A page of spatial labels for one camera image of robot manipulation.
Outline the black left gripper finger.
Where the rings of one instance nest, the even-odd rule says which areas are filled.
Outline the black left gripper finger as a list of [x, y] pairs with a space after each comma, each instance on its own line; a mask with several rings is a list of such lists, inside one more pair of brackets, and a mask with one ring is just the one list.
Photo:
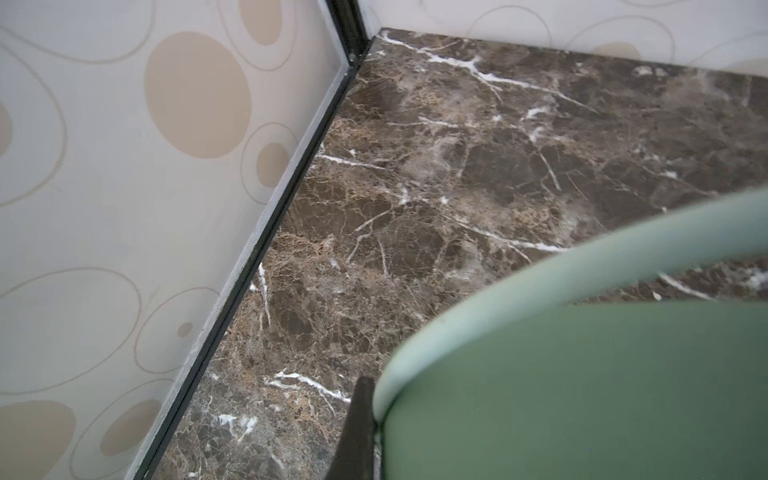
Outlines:
[[341, 436], [326, 480], [374, 478], [373, 395], [375, 380], [360, 377], [355, 384]]

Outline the mint green headphones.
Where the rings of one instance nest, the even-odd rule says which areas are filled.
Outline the mint green headphones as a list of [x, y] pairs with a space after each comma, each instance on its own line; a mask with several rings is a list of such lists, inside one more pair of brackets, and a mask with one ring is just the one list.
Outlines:
[[682, 209], [532, 265], [392, 355], [386, 479], [763, 479], [767, 305], [594, 303], [767, 250], [767, 193]]

